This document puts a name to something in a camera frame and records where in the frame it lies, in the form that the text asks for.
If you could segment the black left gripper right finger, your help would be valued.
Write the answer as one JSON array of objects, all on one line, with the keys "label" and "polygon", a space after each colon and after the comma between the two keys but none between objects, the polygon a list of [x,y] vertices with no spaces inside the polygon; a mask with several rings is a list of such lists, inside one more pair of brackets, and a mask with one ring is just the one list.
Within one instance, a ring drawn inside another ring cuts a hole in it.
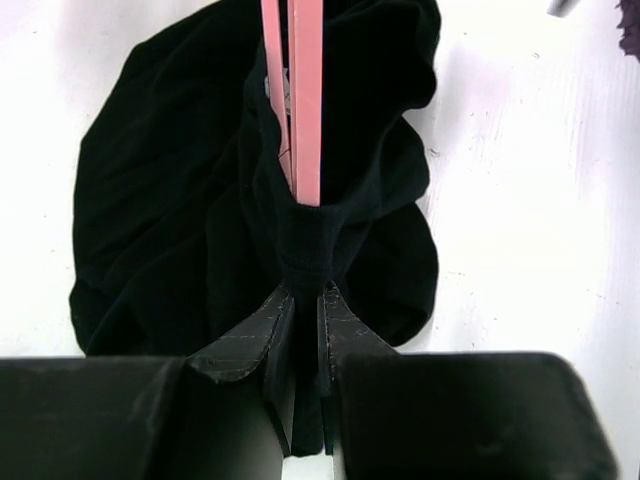
[{"label": "black left gripper right finger", "polygon": [[614,479],[586,388],[543,352],[402,354],[317,301],[325,450],[338,479]]}]

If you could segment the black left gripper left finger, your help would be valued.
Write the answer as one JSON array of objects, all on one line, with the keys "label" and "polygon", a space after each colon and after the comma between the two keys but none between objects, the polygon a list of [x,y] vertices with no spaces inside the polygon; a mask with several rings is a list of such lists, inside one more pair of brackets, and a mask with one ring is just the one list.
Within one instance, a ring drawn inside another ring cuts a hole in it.
[{"label": "black left gripper left finger", "polygon": [[277,479],[291,449],[294,302],[277,288],[188,357],[8,359],[5,479]]}]

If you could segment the black t shirt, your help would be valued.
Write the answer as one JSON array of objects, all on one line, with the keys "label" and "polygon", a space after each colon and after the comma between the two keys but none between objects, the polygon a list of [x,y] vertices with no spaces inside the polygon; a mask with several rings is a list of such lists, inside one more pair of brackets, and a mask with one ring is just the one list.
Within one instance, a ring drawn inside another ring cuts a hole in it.
[{"label": "black t shirt", "polygon": [[436,90],[433,1],[324,5],[321,204],[277,157],[261,9],[219,1],[130,53],[81,143],[71,320],[89,355],[189,355],[285,284],[328,283],[392,346],[429,321],[437,250],[417,202],[423,142],[405,120]]}]

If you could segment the pink plastic hanger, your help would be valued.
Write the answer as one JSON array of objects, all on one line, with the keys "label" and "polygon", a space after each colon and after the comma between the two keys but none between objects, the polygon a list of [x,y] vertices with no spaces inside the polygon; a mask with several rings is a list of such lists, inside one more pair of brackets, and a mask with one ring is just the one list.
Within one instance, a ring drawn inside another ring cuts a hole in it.
[{"label": "pink plastic hanger", "polygon": [[321,202],[323,3],[288,1],[283,52],[278,0],[262,0],[268,97],[281,140],[278,159],[297,203]]}]

